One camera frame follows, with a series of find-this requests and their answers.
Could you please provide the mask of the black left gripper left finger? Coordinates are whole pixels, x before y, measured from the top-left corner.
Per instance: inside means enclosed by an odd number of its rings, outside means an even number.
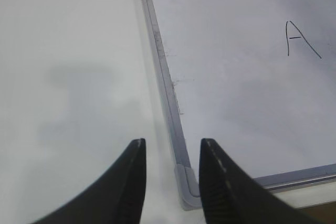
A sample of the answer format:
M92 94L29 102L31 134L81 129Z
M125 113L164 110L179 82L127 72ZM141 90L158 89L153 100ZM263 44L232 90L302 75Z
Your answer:
M92 185L37 223L140 223L146 190L146 141L132 140Z

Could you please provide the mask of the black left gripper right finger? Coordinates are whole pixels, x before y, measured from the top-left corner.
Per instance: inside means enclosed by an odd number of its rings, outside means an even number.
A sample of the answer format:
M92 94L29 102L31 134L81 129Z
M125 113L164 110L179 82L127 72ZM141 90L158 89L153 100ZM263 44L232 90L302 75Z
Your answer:
M317 223L261 187L214 139L201 140L199 158L206 223Z

